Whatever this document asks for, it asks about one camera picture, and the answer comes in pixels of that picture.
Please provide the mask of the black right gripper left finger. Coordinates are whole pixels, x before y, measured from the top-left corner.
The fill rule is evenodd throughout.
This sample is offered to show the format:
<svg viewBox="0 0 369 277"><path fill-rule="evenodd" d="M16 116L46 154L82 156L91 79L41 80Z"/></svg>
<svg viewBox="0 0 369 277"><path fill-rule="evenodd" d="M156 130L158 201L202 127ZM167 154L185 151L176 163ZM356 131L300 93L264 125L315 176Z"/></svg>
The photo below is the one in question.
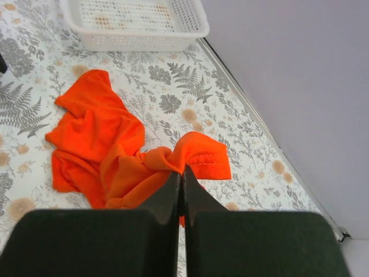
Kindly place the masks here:
<svg viewBox="0 0 369 277"><path fill-rule="evenodd" d="M2 276L175 276L181 177L135 209L37 209L15 225Z"/></svg>

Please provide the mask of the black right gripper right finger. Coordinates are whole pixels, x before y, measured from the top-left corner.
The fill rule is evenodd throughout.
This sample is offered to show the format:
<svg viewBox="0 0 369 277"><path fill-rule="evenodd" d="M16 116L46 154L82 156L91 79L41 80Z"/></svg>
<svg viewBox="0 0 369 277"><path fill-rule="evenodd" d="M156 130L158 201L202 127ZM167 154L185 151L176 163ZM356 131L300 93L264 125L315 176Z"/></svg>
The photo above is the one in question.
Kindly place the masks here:
<svg viewBox="0 0 369 277"><path fill-rule="evenodd" d="M183 175L188 276L349 276L333 230L313 212L229 211Z"/></svg>

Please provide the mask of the orange t shirt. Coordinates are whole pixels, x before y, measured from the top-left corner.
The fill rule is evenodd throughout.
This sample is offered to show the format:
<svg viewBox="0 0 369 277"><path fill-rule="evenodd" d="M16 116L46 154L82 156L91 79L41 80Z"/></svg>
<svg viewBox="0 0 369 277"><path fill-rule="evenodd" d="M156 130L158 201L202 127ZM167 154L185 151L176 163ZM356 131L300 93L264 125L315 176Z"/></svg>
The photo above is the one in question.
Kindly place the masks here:
<svg viewBox="0 0 369 277"><path fill-rule="evenodd" d="M94 209L136 208L186 166L198 179L231 178L226 146L202 133L186 133L174 149L142 152L144 125L112 90L104 70L84 73L56 104L66 112L46 135L55 147L52 186L83 194Z"/></svg>

